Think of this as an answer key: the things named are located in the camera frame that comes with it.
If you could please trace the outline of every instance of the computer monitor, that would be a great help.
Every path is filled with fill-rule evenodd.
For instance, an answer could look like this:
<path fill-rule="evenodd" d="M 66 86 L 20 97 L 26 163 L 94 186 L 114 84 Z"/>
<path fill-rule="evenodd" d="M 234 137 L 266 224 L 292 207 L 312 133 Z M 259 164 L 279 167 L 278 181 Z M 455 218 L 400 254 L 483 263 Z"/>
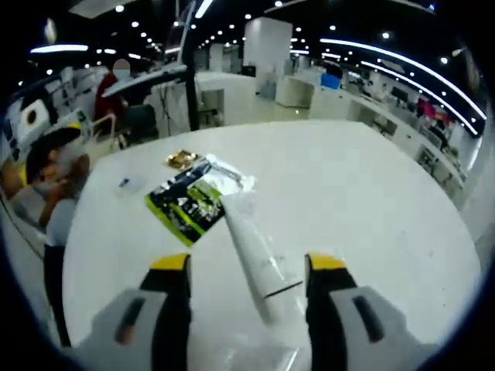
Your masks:
<path fill-rule="evenodd" d="M 409 97 L 405 91 L 399 89 L 398 87 L 392 88 L 391 95 L 404 102 L 407 102 Z"/>

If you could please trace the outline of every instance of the table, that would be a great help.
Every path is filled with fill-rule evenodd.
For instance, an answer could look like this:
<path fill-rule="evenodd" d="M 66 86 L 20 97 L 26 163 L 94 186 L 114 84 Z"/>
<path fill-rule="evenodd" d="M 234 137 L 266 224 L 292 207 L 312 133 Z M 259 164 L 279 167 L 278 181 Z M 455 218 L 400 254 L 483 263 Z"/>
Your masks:
<path fill-rule="evenodd" d="M 333 90 L 325 87 L 315 89 L 311 103 L 309 118 L 334 118 L 360 121 L 362 108 L 373 111 L 375 114 L 385 116 L 389 121 L 397 125 L 397 130 L 391 137 L 402 151 L 416 160 L 419 152 L 427 148 L 452 174 L 460 187 L 464 181 L 459 174 L 459 170 L 450 160 L 435 147 L 425 136 L 419 134 L 414 128 L 405 123 L 402 119 L 390 112 L 390 108 L 367 97 L 360 97 L 345 90 Z"/>
<path fill-rule="evenodd" d="M 190 369 L 218 369 L 233 340 L 266 331 L 225 221 L 187 249 L 145 206 L 145 195 L 176 174 L 162 160 L 180 148 L 214 153 L 258 179 L 254 222 L 301 277 L 308 251 L 344 258 L 356 282 L 402 311 L 423 343 L 441 342 L 465 311 L 480 279 L 473 241 L 417 163 L 358 122 L 249 124 L 154 141 L 96 164 L 64 259 L 73 345 L 118 293 L 141 284 L 154 260 L 178 252 L 192 254 Z M 143 186 L 122 199 L 115 190 L 124 177 Z M 296 335 L 309 348 L 307 335 Z"/>

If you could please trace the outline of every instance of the small blue object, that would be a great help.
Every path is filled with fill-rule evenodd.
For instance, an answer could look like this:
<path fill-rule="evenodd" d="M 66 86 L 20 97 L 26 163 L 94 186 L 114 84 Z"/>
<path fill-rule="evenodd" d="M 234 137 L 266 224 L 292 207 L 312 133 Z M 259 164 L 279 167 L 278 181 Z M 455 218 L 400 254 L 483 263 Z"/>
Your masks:
<path fill-rule="evenodd" d="M 329 87 L 330 89 L 339 89 L 340 79 L 337 76 L 329 75 L 328 73 L 322 74 L 322 87 Z"/>
<path fill-rule="evenodd" d="M 129 183 L 129 179 L 124 178 L 121 184 L 118 185 L 118 188 L 124 188 Z"/>

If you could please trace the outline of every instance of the white pillar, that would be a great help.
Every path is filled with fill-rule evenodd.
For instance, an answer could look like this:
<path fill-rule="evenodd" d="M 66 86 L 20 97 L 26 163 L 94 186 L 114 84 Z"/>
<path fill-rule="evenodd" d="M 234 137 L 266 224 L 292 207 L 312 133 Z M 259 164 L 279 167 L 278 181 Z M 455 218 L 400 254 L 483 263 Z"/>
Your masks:
<path fill-rule="evenodd" d="M 210 46 L 210 71 L 222 72 L 224 61 L 224 45 L 212 44 Z"/>
<path fill-rule="evenodd" d="M 246 25 L 244 36 L 243 66 L 256 66 L 257 80 L 263 80 L 266 73 L 281 77 L 285 61 L 290 58 L 292 24 L 263 17 L 253 19 Z"/>

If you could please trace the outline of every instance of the ceiling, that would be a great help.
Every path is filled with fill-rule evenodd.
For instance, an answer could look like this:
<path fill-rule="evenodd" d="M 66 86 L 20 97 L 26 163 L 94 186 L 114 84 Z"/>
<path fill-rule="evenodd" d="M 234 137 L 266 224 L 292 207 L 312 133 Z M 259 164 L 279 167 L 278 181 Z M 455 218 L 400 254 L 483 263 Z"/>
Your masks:
<path fill-rule="evenodd" d="M 177 1 L 182 10 L 188 0 Z M 38 9 L 29 15 L 22 14 L 22 18 L 29 18 L 31 32 L 25 32 L 15 44 L 12 51 L 16 62 L 12 66 L 10 86 L 17 89 L 19 80 L 34 80 L 44 74 L 46 69 L 58 70 L 67 65 L 82 67 L 89 63 L 95 65 L 97 61 L 113 63 L 119 56 L 127 57 L 128 53 L 135 53 L 150 60 L 159 55 L 150 47 L 147 38 L 153 42 L 167 43 L 169 32 L 173 29 L 176 20 L 176 1 L 173 0 L 55 0 L 35 5 Z M 114 7 L 118 3 L 126 3 L 125 10 L 117 13 Z M 463 55 L 452 58 L 452 51 L 463 46 L 463 43 L 451 23 L 444 22 L 433 11 L 425 11 L 429 0 L 409 2 L 404 0 L 298 0 L 293 5 L 281 8 L 274 7 L 275 0 L 213 0 L 202 19 L 194 19 L 196 29 L 191 30 L 190 46 L 196 48 L 204 40 L 215 35 L 216 42 L 231 43 L 233 40 L 242 40 L 246 14 L 252 18 L 267 16 L 293 24 L 294 29 L 300 27 L 301 32 L 294 31 L 293 37 L 305 39 L 303 44 L 294 43 L 294 49 L 308 46 L 311 57 L 321 57 L 321 52 L 330 49 L 331 53 L 347 54 L 350 62 L 361 60 L 376 62 L 377 58 L 386 59 L 378 53 L 347 46 L 329 46 L 322 44 L 321 38 L 352 40 L 372 46 L 378 46 L 403 56 L 407 56 L 440 73 L 447 80 L 452 81 L 462 91 L 466 92 L 483 109 L 485 103 L 469 88 L 466 74 L 466 62 Z M 57 43 L 83 43 L 90 48 L 85 53 L 51 53 L 44 55 L 29 54 L 31 48 L 45 44 L 43 40 L 43 26 L 46 17 L 50 16 L 57 26 Z M 132 28 L 132 22 L 139 22 L 137 28 Z M 383 32 L 391 34 L 390 39 L 381 37 Z M 117 55 L 109 56 L 104 53 L 96 54 L 96 49 L 111 48 L 118 51 Z M 440 63 L 440 57 L 448 56 L 449 64 Z M 445 85 L 406 63 L 390 59 L 398 63 L 406 73 L 414 72 L 414 80 L 439 94 L 446 90 Z M 139 70 L 146 67 L 144 60 L 131 60 L 133 68 Z M 465 117 L 476 117 L 472 108 L 453 91 L 445 97 L 453 107 Z M 483 122 L 478 120 L 474 125 L 483 129 Z"/>

